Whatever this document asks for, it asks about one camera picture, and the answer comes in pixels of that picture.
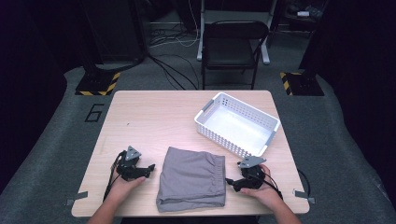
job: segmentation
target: gray folded cloth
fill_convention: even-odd
[[[159,212],[224,206],[225,157],[169,147],[156,204]]]

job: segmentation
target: black chair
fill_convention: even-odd
[[[201,75],[205,86],[250,85],[254,89],[261,46],[268,27],[261,21],[217,21],[205,26]],[[207,70],[241,70],[231,74],[206,73]],[[244,76],[253,69],[251,79]],[[206,84],[209,78],[222,77]]]

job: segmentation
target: human arm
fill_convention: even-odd
[[[128,197],[131,191],[145,181],[145,179],[146,178],[144,176],[132,181],[116,178],[105,201],[96,210],[88,223],[112,223],[113,217],[119,206]]]
[[[263,164],[261,164],[260,167],[267,174],[264,180],[268,183],[272,183],[272,180],[269,177],[271,176],[271,173],[268,167]],[[291,209],[279,197],[277,192],[267,184],[262,184],[259,189],[241,189],[241,192],[256,198],[260,203],[268,207],[274,213],[278,224],[301,224],[299,218],[294,215]]]

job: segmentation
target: basket handle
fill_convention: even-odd
[[[269,146],[274,139],[274,135],[276,134],[276,131],[272,131],[271,136],[268,138],[267,142],[265,143],[266,146]]]
[[[202,108],[202,111],[206,111],[211,105],[213,105],[215,101],[212,99],[209,102],[207,102],[207,104]]]

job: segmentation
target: black wire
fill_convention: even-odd
[[[159,60],[159,59],[157,59],[160,63],[162,63],[162,64],[164,64],[164,65],[166,65],[167,67],[169,67],[170,69],[172,69],[172,70],[174,70],[175,72],[177,72],[178,74],[180,74],[181,76],[183,76],[184,78],[186,78],[189,82],[190,82],[190,84],[196,89],[196,90],[198,90],[198,88],[195,86],[195,84],[194,83],[192,83],[191,82],[191,80],[189,79],[189,78],[187,78],[185,75],[183,75],[182,73],[180,73],[179,71],[177,71],[174,67],[172,67],[171,65],[169,65],[169,64],[167,64],[167,63],[164,63],[163,61],[161,61],[161,60]]]
[[[309,184],[308,178],[306,177],[306,175],[305,175],[301,170],[297,169],[297,171],[298,171],[298,173],[300,173],[300,174],[304,177],[304,179],[305,179],[306,187],[308,188],[308,190],[306,191],[306,193],[307,193],[307,195],[308,195],[308,197],[309,197],[309,195],[311,195],[311,186],[310,186],[310,184]]]
[[[184,89],[184,87],[168,72],[168,70],[166,70],[166,68],[165,67],[163,67],[163,65],[159,62],[159,60],[158,59],[156,59],[156,58],[154,58],[154,57],[152,57],[151,55],[149,55],[148,56],[152,61],[154,61],[156,64],[158,64],[162,69],[163,69],[163,71],[165,72],[165,76],[166,76],[166,78],[168,79],[168,77],[167,76],[169,76],[169,77],[171,77],[176,83],[177,83],[177,85],[181,88],[181,89],[183,89],[183,90],[186,90],[186,89]]]
[[[128,65],[125,65],[125,66],[122,66],[122,67],[107,68],[107,69],[100,68],[100,70],[107,71],[107,72],[118,73],[118,72],[122,72],[122,71],[125,71],[127,69],[130,69],[130,68],[133,68],[133,67],[137,66],[138,64],[140,64],[141,61],[143,61],[143,59],[134,60],[131,64],[128,64]]]
[[[116,169],[117,162],[119,161],[119,158],[123,155],[123,153],[125,153],[125,152],[121,152],[121,153],[117,156],[117,158],[114,160],[113,164],[111,165],[111,168],[110,168],[110,171],[111,171],[111,173],[110,173],[110,178],[108,179],[108,184],[107,184],[107,187],[106,187],[105,195],[104,195],[104,197],[103,197],[103,201],[105,201],[105,199],[106,199],[108,193],[110,192],[111,186],[114,184],[114,181],[116,181],[116,179],[119,178],[119,176],[120,176],[120,175],[118,175],[118,176],[116,177],[116,179],[114,179],[114,181],[111,182],[111,180],[113,179],[114,169]]]
[[[265,179],[262,181],[265,184],[267,184],[268,186],[270,186],[272,189],[274,189],[277,193],[277,195],[279,195],[279,197],[283,200],[283,196],[282,196],[282,192],[280,192],[279,188],[277,187],[277,184],[275,182],[275,180],[268,174],[264,173],[266,176],[270,177],[270,179],[274,182],[274,185],[269,183],[268,181],[266,181]]]
[[[159,56],[159,57],[162,57],[162,56],[175,56],[175,57],[178,57],[178,58],[180,58],[180,59],[186,61],[186,62],[190,65],[190,68],[191,68],[192,72],[194,73],[195,78],[197,79],[198,87],[195,87],[195,85],[192,84],[192,82],[191,82],[190,80],[189,80],[189,82],[194,86],[194,88],[195,88],[196,90],[199,90],[199,78],[198,78],[198,76],[197,76],[197,73],[195,72],[194,67],[192,66],[192,64],[190,63],[189,60],[187,60],[187,59],[181,57],[180,55],[176,55],[176,54],[161,54],[161,55],[158,55],[158,56]]]
[[[177,33],[167,35],[166,32],[177,32]],[[183,25],[180,22],[180,23],[176,24],[172,29],[155,29],[155,30],[151,31],[151,34],[153,35],[153,37],[149,41],[149,44],[151,46],[154,46],[157,44],[164,43],[168,39],[184,38],[186,36],[189,36],[190,33],[187,29],[183,30]]]
[[[189,82],[190,82],[190,84],[196,89],[196,90],[198,90],[198,88],[195,86],[195,84],[188,78],[188,77],[186,77],[185,75],[183,75],[182,73],[180,73],[179,71],[177,71],[174,67],[172,67],[171,65],[169,65],[169,64],[167,64],[167,63],[165,63],[165,62],[163,62],[163,61],[161,61],[161,60],[159,60],[159,59],[157,59],[157,58],[154,58],[152,55],[149,55],[148,56],[152,61],[154,61],[156,64],[158,64],[162,69],[163,69],[163,71],[165,72],[165,75],[168,75],[169,77],[171,77],[176,83],[177,83],[177,85],[182,89],[182,90],[186,90],[169,72],[168,72],[168,70],[165,68],[165,66],[166,67],[169,67],[170,69],[172,69],[172,70],[174,70],[175,72],[177,72],[178,74],[180,74],[181,76],[183,76],[184,78],[186,78]]]

